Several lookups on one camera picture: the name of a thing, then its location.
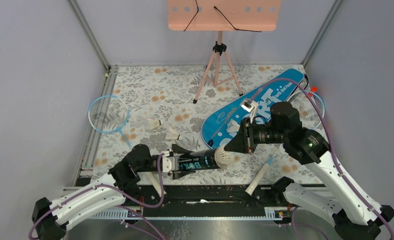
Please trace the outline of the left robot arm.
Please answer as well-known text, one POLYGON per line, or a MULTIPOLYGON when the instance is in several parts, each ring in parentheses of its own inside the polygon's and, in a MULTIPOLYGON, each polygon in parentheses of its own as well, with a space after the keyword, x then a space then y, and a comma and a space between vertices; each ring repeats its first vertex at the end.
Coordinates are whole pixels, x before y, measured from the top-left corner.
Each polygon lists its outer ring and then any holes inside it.
POLYGON ((44 197, 36 201, 32 215, 34 225, 29 232, 29 239, 60 240, 81 221, 123 203, 157 208, 162 205, 165 196, 162 181, 156 182, 154 187, 160 194, 159 202, 144 203, 139 201, 138 173, 150 173, 152 170, 157 170, 159 174, 184 171, 181 162, 189 162, 195 157, 194 152, 176 144, 158 156, 152 155, 147 145, 138 144, 95 182, 59 199, 49 200, 44 197))

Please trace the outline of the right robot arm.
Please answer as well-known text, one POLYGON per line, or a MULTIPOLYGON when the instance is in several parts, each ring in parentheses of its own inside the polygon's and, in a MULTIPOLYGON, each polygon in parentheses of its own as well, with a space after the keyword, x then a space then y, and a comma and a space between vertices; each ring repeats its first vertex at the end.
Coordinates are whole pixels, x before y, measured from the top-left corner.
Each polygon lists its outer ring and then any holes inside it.
POLYGON ((388 226, 394 209, 381 205, 361 189, 317 131, 302 126, 299 112, 288 102, 270 108, 266 124, 241 122, 237 135, 224 147, 227 152, 250 154, 260 144, 282 144, 285 152, 315 174, 332 193, 328 199, 305 189, 288 177, 272 186, 272 201, 302 207, 330 223, 344 240, 374 240, 388 226))

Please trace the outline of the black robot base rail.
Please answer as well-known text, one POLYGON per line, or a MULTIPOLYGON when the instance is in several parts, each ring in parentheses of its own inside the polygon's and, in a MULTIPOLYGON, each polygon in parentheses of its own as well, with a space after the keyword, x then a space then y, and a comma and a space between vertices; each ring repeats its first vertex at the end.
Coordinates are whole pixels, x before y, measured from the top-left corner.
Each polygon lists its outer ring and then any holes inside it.
POLYGON ((281 219, 291 213, 291 204, 270 185, 258 186, 253 194, 245 189, 245 185, 166 185, 164 200, 155 207, 160 197, 152 186, 143 185, 137 198, 145 206, 129 199, 123 205, 155 219, 281 219))

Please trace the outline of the black shuttlecock tube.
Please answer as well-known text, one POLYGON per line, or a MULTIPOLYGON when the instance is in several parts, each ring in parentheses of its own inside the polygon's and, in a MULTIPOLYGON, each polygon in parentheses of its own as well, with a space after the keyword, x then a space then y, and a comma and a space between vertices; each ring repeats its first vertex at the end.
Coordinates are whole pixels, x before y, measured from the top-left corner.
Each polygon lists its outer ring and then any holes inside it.
POLYGON ((178 157, 180 171, 199 171, 211 169, 225 169, 226 164, 219 162, 215 156, 216 148, 182 153, 178 157))

